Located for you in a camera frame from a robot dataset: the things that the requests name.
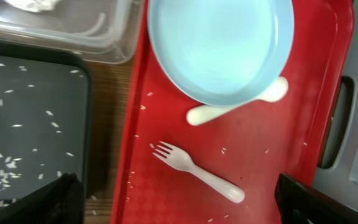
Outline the white plastic fork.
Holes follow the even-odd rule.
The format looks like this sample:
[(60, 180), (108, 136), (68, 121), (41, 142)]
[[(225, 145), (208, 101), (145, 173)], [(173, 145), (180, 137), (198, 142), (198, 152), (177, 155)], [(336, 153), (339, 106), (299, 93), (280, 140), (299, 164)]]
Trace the white plastic fork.
[(179, 147), (160, 141), (152, 154), (173, 169), (192, 174), (233, 203), (241, 203), (246, 197), (238, 186), (196, 165), (191, 156)]

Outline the white napkin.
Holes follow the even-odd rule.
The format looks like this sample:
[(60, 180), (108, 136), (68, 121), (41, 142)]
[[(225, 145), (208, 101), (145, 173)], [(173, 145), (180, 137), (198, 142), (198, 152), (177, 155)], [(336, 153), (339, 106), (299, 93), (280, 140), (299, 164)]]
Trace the white napkin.
[(52, 11), (60, 0), (0, 0), (8, 5), (27, 12)]

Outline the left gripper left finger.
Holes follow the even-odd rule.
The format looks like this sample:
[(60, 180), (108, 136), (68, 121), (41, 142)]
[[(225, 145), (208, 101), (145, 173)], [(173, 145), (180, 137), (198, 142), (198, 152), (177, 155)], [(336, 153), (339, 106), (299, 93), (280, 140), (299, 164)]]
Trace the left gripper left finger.
[(0, 210), (0, 224), (82, 223), (83, 183), (76, 174), (63, 174)]

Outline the light blue plate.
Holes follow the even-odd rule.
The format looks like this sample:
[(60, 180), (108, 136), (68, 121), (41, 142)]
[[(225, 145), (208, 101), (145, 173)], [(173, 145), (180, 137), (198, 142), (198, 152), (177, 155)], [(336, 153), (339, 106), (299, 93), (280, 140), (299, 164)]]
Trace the light blue plate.
[(295, 12), (291, 0), (150, 0), (147, 27), (179, 90), (206, 105), (243, 105), (283, 72)]

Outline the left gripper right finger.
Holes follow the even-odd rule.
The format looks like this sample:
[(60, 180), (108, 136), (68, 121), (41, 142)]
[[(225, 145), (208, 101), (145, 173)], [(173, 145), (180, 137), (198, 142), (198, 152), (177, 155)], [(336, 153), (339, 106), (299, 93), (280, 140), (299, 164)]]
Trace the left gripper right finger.
[(286, 174), (278, 176), (275, 201), (283, 224), (358, 224), (357, 211)]

